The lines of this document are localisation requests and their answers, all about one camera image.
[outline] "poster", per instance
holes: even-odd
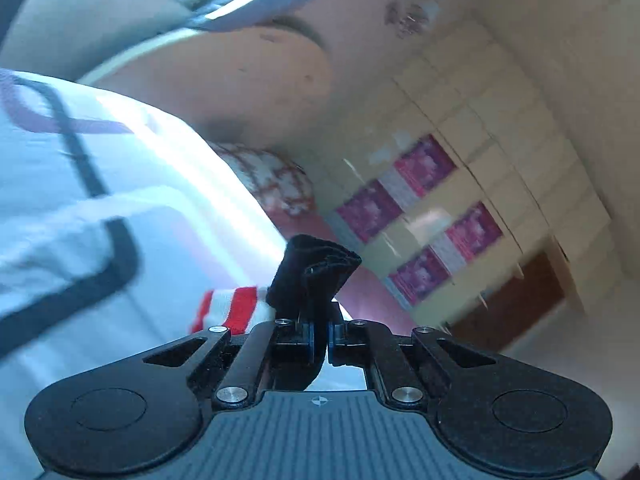
[[[336,211],[363,243],[402,214],[400,206],[377,180],[361,188]]]
[[[501,237],[491,213],[477,203],[418,256],[389,275],[401,296],[399,303],[405,308],[420,303]]]
[[[468,210],[446,233],[467,263],[502,236],[498,224],[482,203]]]
[[[431,135],[398,158],[394,167],[420,198],[456,170],[450,156]]]
[[[426,246],[418,256],[399,267],[389,278],[408,303],[415,306],[437,286],[446,282],[450,274],[431,247]]]

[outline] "metal screw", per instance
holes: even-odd
[[[422,398],[422,392],[418,388],[402,386],[393,390],[391,396],[403,404],[412,404],[413,402],[418,402]]]
[[[244,388],[238,386],[228,386],[218,390],[216,397],[222,402],[228,402],[229,404],[236,404],[245,400],[249,394]]]

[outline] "red and white striped fabric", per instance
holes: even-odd
[[[265,286],[208,290],[191,325],[191,333],[211,326],[226,326],[232,335],[250,332],[258,323],[275,318],[275,310],[265,301],[266,296]]]

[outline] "ridged plastic surface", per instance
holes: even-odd
[[[66,477],[48,473],[46,480]],[[417,413],[373,392],[267,392],[217,415],[188,452],[136,480],[489,480],[451,454]],[[575,480],[594,480],[584,472]]]

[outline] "crosshair symbol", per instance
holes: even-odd
[[[311,402],[314,403],[316,406],[324,406],[326,403],[329,402],[329,399],[318,395],[317,397],[314,397],[313,399],[311,399]]]

